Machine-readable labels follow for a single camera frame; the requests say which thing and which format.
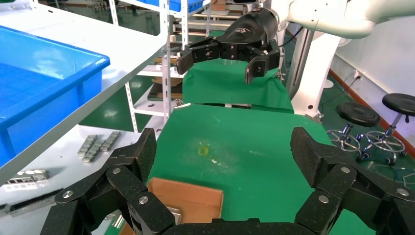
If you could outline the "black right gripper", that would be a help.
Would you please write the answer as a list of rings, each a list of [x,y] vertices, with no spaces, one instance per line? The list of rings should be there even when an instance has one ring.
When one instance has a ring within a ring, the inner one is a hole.
[[[195,63],[217,58],[248,61],[245,83],[251,84],[256,77],[279,68],[280,50],[275,39],[278,26],[277,17],[266,8],[245,14],[223,35],[187,44],[177,59],[177,72],[183,75]]]

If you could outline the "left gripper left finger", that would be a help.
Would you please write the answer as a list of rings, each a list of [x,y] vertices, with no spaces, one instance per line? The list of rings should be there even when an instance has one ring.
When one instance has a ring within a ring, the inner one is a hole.
[[[90,235],[115,211],[137,235],[173,227],[174,215],[146,186],[156,148],[154,129],[145,128],[136,143],[115,149],[99,170],[56,194],[41,234]]]

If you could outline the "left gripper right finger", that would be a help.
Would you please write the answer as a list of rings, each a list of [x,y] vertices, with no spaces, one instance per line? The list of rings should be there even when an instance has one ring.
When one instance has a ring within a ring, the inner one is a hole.
[[[295,223],[315,235],[328,234],[344,210],[354,213],[378,235],[415,232],[415,193],[358,165],[340,148],[315,141],[295,127],[290,149],[314,189]]]

